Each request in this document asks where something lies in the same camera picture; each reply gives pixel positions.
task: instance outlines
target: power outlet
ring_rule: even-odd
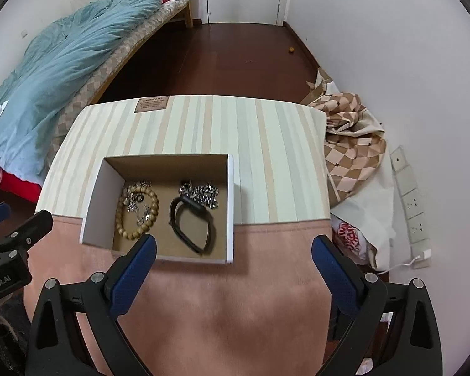
[[[397,186],[401,196],[417,188],[415,173],[412,171],[410,165],[401,169],[396,175]]]
[[[423,205],[421,203],[420,192],[417,189],[413,189],[402,197],[402,203],[404,204],[405,216],[407,219],[411,219],[420,213],[423,213]]]
[[[420,242],[429,238],[424,213],[420,213],[419,215],[408,219],[407,228],[409,229],[409,240],[411,243]]]
[[[405,159],[402,146],[398,146],[395,151],[390,154],[390,159],[395,172],[399,172],[407,166],[407,160]]]
[[[430,241],[423,240],[421,242],[417,242],[411,245],[411,255],[412,258],[416,256],[422,256],[425,250],[430,249]],[[412,268],[414,269],[422,269],[423,267],[428,267],[431,264],[431,258],[427,258],[426,260],[418,260],[412,263]]]

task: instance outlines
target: wooden floor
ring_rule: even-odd
[[[306,82],[316,76],[317,69],[283,27],[164,27],[129,60],[99,102],[192,94],[300,102],[309,91]]]

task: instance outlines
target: plug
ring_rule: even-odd
[[[431,257],[431,249],[426,249],[422,254],[416,259],[417,262],[422,262],[423,260],[428,260]]]

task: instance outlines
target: wooden bed frame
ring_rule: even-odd
[[[175,15],[174,18],[172,18],[169,22],[176,22],[176,21],[184,21],[187,29],[193,28],[193,18],[191,16],[191,0],[189,0],[186,7],[184,7],[183,10],[181,10],[177,15]],[[140,41],[139,44],[133,47],[129,55],[122,61],[122,63],[119,64],[116,71],[114,71],[108,77],[108,79],[106,79],[105,83],[99,87],[98,91],[94,95],[89,105],[94,105],[99,101],[99,99],[101,99],[101,96],[103,96],[105,90],[108,89],[108,86],[110,85],[110,83],[113,81],[116,75],[119,74],[120,70],[125,66],[128,60],[131,59],[134,56],[134,54],[139,50],[139,48],[141,48],[144,45],[144,43],[148,41],[151,38],[151,36],[153,36],[159,29],[161,29],[161,27],[157,28],[151,34],[146,36],[146,38]]]

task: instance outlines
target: open box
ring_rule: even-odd
[[[124,186],[151,181],[158,197],[158,217],[148,231],[157,242],[157,258],[205,263],[233,262],[233,156],[228,154],[170,154],[106,157],[102,160],[81,227],[80,243],[125,254],[136,240],[115,229],[115,212]],[[215,228],[211,252],[198,255],[181,241],[169,224],[171,201],[182,181],[211,183],[219,190],[218,208],[208,209]],[[188,210],[177,215],[181,230],[197,245],[206,242],[207,223]],[[136,215],[124,211],[123,224],[137,227]]]

